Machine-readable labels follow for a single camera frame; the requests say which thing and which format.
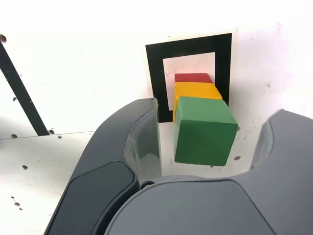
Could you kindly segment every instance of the gray plastic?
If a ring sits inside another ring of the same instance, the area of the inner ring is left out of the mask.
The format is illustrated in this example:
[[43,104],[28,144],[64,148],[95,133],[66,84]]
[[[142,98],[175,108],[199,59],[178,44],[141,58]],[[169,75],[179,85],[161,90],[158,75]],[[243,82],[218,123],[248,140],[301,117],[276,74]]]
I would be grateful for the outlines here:
[[173,182],[128,200],[105,235],[273,235],[233,181]]
[[[128,139],[139,161],[135,169],[124,157]],[[103,234],[117,210],[140,189],[134,171],[141,176],[141,167],[152,163],[150,176],[160,176],[158,146],[156,99],[136,100],[110,116],[86,146],[45,234]],[[146,161],[150,150],[153,162]]]
[[90,234],[104,209],[133,180],[133,173],[122,162],[110,163],[74,179],[62,199],[63,206],[50,234]]
[[157,123],[157,100],[152,109],[132,127],[126,142],[124,158],[137,174],[139,183],[161,176]]
[[[277,234],[312,234],[313,120],[281,110],[268,122],[274,140],[269,156],[258,167],[232,179],[244,188]],[[264,136],[271,133],[267,128],[262,132]],[[258,145],[263,141],[266,138],[260,138]]]
[[113,161],[123,161],[124,159],[128,161],[129,158],[124,158],[124,149],[131,130],[145,132],[148,143],[154,149],[156,145],[159,146],[157,129],[152,128],[150,131],[146,131],[144,129],[147,127],[146,125],[138,124],[139,120],[145,121],[144,116],[150,120],[153,119],[151,116],[154,115],[157,119],[157,113],[154,112],[156,108],[156,99],[139,99],[112,114],[93,134],[72,174],[72,178]]

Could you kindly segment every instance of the white surface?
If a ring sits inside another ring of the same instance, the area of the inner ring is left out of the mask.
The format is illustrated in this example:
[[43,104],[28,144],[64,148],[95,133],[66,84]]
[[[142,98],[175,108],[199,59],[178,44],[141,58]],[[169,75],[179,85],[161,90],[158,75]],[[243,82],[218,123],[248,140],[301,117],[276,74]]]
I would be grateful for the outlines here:
[[207,73],[215,83],[215,52],[163,59],[169,110],[174,106],[176,73]]
[[1,234],[44,233],[92,133],[0,140]]

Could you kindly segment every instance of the white wall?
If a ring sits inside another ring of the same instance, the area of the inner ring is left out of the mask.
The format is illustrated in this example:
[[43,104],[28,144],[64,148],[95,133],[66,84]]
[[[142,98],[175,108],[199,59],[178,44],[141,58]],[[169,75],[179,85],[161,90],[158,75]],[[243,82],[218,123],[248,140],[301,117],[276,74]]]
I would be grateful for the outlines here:
[[[241,128],[231,153],[232,159],[240,155],[244,160],[236,162],[238,169],[248,169],[261,125],[275,111],[313,118],[307,1],[3,4],[4,46],[47,129],[56,134],[94,131],[125,104],[149,97],[142,55],[146,43],[236,28],[230,108]],[[35,136],[0,77],[0,139]]]

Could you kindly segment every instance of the stacked blocks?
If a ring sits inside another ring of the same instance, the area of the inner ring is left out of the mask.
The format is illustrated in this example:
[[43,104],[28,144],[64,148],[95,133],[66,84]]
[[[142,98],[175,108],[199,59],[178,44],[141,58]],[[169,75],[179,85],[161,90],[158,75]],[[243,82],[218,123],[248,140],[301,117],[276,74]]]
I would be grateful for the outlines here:
[[175,74],[173,120],[175,162],[226,165],[238,124],[208,74]]

